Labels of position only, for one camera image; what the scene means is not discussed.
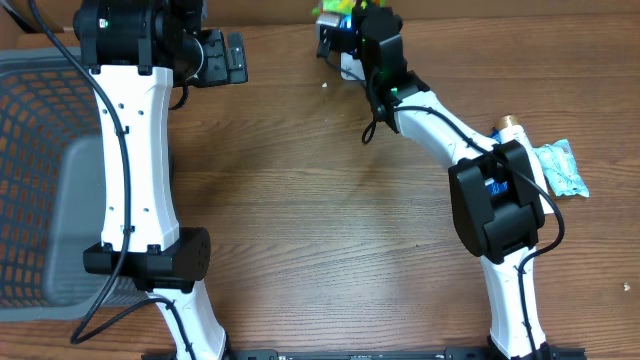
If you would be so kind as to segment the blue cookie packet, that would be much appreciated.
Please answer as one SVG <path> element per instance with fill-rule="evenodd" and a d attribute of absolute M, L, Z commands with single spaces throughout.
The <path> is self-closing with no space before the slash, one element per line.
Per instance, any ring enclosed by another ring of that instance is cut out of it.
<path fill-rule="evenodd" d="M 489 137 L 494 139 L 498 144 L 502 143 L 501 136 L 497 128 L 492 129 Z M 508 190 L 508 183 L 498 182 L 495 179 L 490 178 L 485 181 L 485 187 L 487 188 L 491 196 L 498 196 Z"/>

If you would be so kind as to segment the grey plastic mesh basket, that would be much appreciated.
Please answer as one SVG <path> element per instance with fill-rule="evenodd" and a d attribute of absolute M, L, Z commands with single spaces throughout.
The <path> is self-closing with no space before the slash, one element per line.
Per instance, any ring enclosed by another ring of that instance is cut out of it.
<path fill-rule="evenodd" d="M 105 175 L 93 89 L 55 48 L 1 53 L 1 320 L 73 320 L 108 278 L 88 273 Z"/>

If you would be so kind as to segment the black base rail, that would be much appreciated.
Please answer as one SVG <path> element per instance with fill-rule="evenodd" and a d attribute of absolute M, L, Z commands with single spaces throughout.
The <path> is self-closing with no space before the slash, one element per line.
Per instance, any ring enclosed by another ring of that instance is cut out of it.
<path fill-rule="evenodd" d="M 539 352 L 541 359 L 549 360 L 586 360 L 584 349 L 549 347 Z M 143 354 L 140 359 L 169 360 L 177 359 L 174 352 L 165 354 Z M 238 350 L 233 351 L 232 359 L 238 360 L 484 360 L 500 359 L 490 355 L 488 348 L 449 347 L 441 351 L 410 352 L 308 352 L 278 353 L 276 350 Z"/>

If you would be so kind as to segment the white barcode scanner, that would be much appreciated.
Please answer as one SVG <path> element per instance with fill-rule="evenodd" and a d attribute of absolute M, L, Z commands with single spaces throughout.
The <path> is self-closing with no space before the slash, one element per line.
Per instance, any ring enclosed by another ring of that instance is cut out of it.
<path fill-rule="evenodd" d="M 351 54 L 343 52 L 340 57 L 341 77 L 347 81 L 364 81 L 365 75 L 360 60 Z"/>

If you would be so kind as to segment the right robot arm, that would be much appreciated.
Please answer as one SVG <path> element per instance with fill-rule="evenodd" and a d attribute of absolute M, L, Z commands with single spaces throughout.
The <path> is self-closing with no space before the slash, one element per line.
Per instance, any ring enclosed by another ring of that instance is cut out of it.
<path fill-rule="evenodd" d="M 449 112 L 407 68 L 401 18 L 359 1 L 352 9 L 354 56 L 376 121 L 424 147 L 448 169 L 452 215 L 465 248 L 481 261 L 502 359 L 538 359 L 546 337 L 537 317 L 532 260 L 545 214 L 525 147 L 499 144 Z"/>

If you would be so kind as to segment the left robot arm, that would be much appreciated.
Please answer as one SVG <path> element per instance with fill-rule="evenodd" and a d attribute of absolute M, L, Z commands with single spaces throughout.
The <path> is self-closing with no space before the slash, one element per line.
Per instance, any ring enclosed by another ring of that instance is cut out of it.
<path fill-rule="evenodd" d="M 74 16 L 83 76 L 98 105 L 106 186 L 87 272 L 131 280 L 159 308 L 178 359 L 229 359 L 204 282 L 211 240 L 174 211 L 168 115 L 174 88 L 243 83 L 232 50 L 204 30 L 201 1 L 86 1 Z"/>

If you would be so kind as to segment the white tube with gold cap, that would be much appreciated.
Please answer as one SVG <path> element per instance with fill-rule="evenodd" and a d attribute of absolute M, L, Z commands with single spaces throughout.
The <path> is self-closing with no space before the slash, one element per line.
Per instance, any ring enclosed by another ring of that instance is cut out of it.
<path fill-rule="evenodd" d="M 505 115 L 496 121 L 495 129 L 497 131 L 495 138 L 499 143 L 505 144 L 511 141 L 517 141 L 524 148 L 528 164 L 518 165 L 517 171 L 523 175 L 532 175 L 533 181 L 536 185 L 543 190 L 545 194 L 548 194 L 546 179 L 543 174 L 541 163 L 535 154 L 524 127 L 519 123 L 518 118 L 515 115 Z"/>

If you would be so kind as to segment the mint green wipes packet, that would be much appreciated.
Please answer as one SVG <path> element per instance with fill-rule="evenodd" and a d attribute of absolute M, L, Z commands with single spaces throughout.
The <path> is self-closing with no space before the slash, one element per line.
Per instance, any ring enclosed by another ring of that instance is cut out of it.
<path fill-rule="evenodd" d="M 535 148 L 534 153 L 556 196 L 590 197 L 590 191 L 579 174 L 575 156 L 567 139 Z"/>

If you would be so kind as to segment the green gummy candy bag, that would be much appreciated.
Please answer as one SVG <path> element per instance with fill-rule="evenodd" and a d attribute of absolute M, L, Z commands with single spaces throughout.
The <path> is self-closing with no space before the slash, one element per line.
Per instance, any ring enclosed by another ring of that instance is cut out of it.
<path fill-rule="evenodd" d="M 367 8 L 384 7 L 385 0 L 319 0 L 311 10 L 311 14 L 319 16 L 322 13 L 351 15 L 353 11 L 364 11 Z"/>

